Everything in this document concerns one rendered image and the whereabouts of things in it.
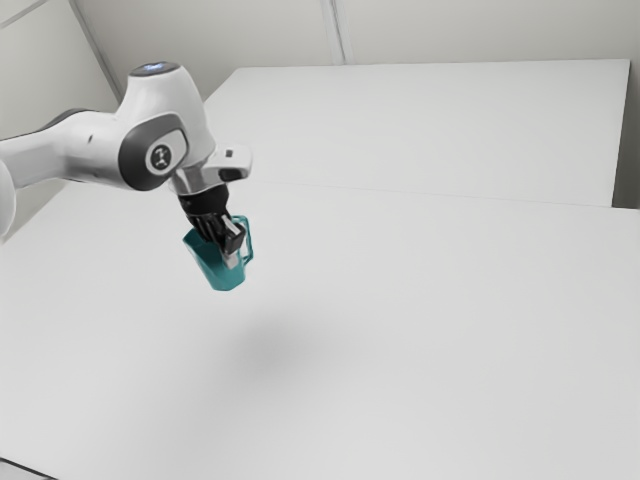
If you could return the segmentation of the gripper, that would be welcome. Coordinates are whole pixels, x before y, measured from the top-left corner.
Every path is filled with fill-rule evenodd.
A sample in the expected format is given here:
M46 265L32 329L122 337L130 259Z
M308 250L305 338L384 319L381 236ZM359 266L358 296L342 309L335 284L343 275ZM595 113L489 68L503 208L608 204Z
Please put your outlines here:
M236 268L246 240L246 226L242 219L229 216L228 186L222 183L197 194L179 195L178 200L201 238L219 245L224 266Z

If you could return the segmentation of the teal faceted mug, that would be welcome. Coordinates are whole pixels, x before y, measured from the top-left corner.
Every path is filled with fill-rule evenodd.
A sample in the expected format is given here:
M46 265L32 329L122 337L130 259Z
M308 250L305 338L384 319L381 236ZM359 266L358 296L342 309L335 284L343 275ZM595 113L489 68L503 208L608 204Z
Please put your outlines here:
M232 221L244 231L244 238L231 256L224 255L215 243L204 240L195 229L182 239L211 288L217 291L231 291L241 285L246 279L246 267L254 258L249 219L236 215Z

